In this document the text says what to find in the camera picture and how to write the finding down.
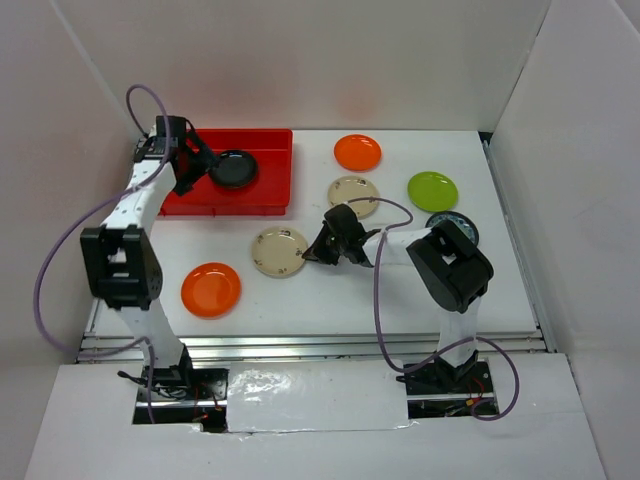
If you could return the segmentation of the black plate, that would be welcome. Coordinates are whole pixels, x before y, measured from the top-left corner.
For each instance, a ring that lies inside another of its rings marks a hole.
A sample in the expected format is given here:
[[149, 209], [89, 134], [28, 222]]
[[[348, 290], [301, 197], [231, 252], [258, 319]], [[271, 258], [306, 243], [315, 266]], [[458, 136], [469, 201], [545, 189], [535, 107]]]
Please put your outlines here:
[[216, 156], [208, 175], [221, 188], [244, 188], [257, 177], [258, 162], [247, 151], [225, 150]]

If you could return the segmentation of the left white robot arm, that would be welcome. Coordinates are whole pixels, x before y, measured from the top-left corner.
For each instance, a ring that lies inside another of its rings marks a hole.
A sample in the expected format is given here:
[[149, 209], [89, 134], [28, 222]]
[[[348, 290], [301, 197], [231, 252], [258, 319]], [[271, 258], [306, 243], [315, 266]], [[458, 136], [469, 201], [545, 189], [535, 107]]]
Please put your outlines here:
[[155, 133], [134, 156], [129, 194], [80, 235], [91, 293], [142, 343], [143, 380], [176, 399], [193, 394], [198, 376], [160, 303], [163, 273], [150, 232], [165, 199], [191, 192], [215, 160], [189, 120], [157, 117]]

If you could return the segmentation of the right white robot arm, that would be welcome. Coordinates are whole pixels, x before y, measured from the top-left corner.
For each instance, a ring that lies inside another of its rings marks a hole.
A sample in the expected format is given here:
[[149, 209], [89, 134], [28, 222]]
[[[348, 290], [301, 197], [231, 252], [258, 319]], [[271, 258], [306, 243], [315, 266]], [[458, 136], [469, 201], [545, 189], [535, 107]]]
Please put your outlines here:
[[[404, 222], [367, 231], [346, 204], [328, 210], [322, 228], [302, 254], [306, 261], [336, 266], [341, 258], [373, 270], [373, 318], [380, 351], [404, 378], [427, 366], [435, 368], [438, 385], [450, 392], [465, 385], [478, 359], [476, 306], [487, 293], [494, 269], [488, 258], [451, 220], [419, 230], [402, 228]], [[410, 367], [396, 365], [387, 350], [381, 322], [381, 269], [384, 265], [414, 268], [428, 297], [439, 307], [437, 350]]]

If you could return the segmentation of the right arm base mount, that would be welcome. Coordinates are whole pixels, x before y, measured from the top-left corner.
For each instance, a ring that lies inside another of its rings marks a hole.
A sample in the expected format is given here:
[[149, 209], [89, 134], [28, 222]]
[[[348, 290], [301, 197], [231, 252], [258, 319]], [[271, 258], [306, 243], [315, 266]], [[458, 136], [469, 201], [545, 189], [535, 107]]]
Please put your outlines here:
[[484, 359], [475, 359], [456, 382], [448, 376], [441, 360], [414, 373], [397, 375], [396, 381], [405, 387], [408, 417], [413, 420], [468, 417], [477, 404], [476, 414], [480, 417], [499, 413], [489, 364]]

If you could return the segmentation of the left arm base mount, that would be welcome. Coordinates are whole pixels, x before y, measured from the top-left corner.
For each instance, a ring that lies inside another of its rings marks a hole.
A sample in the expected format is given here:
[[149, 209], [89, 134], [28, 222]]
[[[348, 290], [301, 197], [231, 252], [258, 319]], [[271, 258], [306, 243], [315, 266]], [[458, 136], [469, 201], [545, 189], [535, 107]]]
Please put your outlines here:
[[189, 386], [155, 380], [150, 393], [145, 373], [119, 370], [117, 375], [137, 386], [134, 425], [190, 424], [208, 433], [227, 431], [228, 368], [194, 369]]

